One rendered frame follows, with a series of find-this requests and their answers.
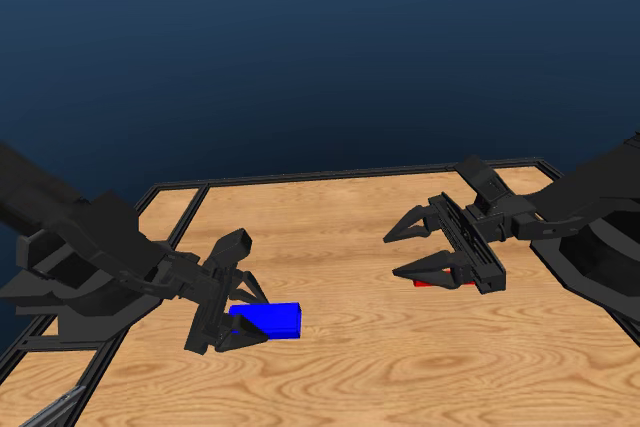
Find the blue hollow socket block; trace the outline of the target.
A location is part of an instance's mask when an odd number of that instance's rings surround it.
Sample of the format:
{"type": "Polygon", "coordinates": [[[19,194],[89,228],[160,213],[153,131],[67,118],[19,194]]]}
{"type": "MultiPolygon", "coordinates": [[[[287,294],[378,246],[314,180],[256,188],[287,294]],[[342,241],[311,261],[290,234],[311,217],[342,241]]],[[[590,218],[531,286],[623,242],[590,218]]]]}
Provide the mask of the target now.
{"type": "Polygon", "coordinates": [[[270,340],[299,339],[302,309],[299,303],[239,304],[229,309],[262,330],[270,340]]]}

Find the silver aluminium rail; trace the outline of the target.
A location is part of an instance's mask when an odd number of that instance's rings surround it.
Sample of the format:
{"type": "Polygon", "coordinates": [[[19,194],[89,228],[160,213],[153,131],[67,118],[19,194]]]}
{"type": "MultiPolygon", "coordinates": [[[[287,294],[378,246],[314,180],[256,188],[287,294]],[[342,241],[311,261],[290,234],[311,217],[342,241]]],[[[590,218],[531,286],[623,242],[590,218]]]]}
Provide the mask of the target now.
{"type": "Polygon", "coordinates": [[[54,427],[80,400],[85,386],[75,386],[19,427],[54,427]]]}

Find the thin red peg bar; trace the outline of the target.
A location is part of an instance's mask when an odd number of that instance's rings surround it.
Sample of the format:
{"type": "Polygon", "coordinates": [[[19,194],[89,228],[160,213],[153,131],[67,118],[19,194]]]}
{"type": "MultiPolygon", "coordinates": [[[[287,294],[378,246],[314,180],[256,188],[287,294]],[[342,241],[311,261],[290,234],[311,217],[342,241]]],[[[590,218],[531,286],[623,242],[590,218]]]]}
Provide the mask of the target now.
{"type": "Polygon", "coordinates": [[[455,280],[450,269],[429,273],[427,280],[413,280],[415,287],[441,287],[449,290],[457,289],[465,285],[474,285],[472,279],[465,282],[455,280]]]}

